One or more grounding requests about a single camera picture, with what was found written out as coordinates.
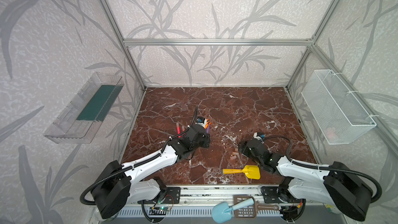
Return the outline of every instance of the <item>mesh basket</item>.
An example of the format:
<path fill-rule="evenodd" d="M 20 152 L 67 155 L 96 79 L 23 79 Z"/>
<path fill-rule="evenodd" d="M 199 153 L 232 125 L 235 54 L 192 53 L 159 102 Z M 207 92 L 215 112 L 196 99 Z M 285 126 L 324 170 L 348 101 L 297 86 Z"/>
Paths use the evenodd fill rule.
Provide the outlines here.
<path fill-rule="evenodd" d="M 376 126 L 332 70 L 315 70 L 301 92 L 329 144 L 349 144 Z"/>

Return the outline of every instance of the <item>yellow handle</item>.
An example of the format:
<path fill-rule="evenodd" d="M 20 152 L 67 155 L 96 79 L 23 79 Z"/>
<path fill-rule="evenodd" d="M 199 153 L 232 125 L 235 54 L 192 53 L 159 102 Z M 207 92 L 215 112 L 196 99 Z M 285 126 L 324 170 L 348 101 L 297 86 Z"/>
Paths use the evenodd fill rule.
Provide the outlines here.
<path fill-rule="evenodd" d="M 235 174 L 235 173 L 242 173 L 241 169 L 222 169 L 223 174 Z"/>

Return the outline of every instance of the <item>yellow toy shovel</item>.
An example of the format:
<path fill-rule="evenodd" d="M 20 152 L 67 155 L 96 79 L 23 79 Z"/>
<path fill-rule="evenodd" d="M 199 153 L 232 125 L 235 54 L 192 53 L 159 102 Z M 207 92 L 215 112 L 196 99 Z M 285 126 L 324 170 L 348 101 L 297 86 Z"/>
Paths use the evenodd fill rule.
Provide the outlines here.
<path fill-rule="evenodd" d="M 223 174 L 245 173 L 247 178 L 260 179 L 260 169 L 256 165 L 246 165 L 243 169 L 223 169 Z"/>

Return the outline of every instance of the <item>brown plastic scoop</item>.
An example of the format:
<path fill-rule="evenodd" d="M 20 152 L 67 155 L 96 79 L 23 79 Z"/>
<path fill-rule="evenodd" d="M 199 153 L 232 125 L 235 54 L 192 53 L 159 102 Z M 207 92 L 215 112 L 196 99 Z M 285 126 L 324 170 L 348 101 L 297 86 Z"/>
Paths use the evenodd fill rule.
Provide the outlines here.
<path fill-rule="evenodd" d="M 234 216 L 236 218 L 254 218 L 257 216 L 257 212 L 260 210 L 275 210 L 279 211 L 278 205 L 270 205 L 270 204 L 260 204 L 258 203 L 254 197 L 250 195 L 234 195 L 234 204 L 237 204 L 241 201 L 252 198 L 254 201 L 254 206 L 248 206 L 245 208 L 237 209 L 234 211 Z"/>

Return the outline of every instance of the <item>wallpaper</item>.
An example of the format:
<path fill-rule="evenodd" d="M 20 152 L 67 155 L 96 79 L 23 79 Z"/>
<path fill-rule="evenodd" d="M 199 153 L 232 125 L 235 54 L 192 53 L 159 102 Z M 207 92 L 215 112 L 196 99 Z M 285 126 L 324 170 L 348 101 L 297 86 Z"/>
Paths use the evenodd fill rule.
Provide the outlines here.
<path fill-rule="evenodd" d="M 82 223 L 142 95 L 97 0 L 0 0 L 0 222 Z M 43 136 L 93 72 L 125 83 L 90 144 Z"/>
<path fill-rule="evenodd" d="M 303 46 L 140 46 L 130 52 L 146 85 L 285 86 Z"/>
<path fill-rule="evenodd" d="M 124 38 L 311 38 L 331 0 L 107 0 Z M 131 46 L 149 86 L 284 86 L 304 47 Z"/>
<path fill-rule="evenodd" d="M 393 224 L 398 218 L 398 160 L 388 150 L 375 129 L 370 130 L 350 144 L 329 145 L 301 92 L 315 69 L 326 69 L 315 54 L 311 54 L 294 80 L 289 92 L 292 96 L 301 121 L 307 127 L 321 163 L 332 164 L 334 161 L 346 164 L 350 169 L 366 173 L 379 181 L 383 194 L 372 203 L 366 215 L 366 224 Z"/>
<path fill-rule="evenodd" d="M 108 0 L 124 38 L 311 38 L 331 0 Z"/>
<path fill-rule="evenodd" d="M 343 0 L 317 45 L 398 136 L 398 0 Z"/>

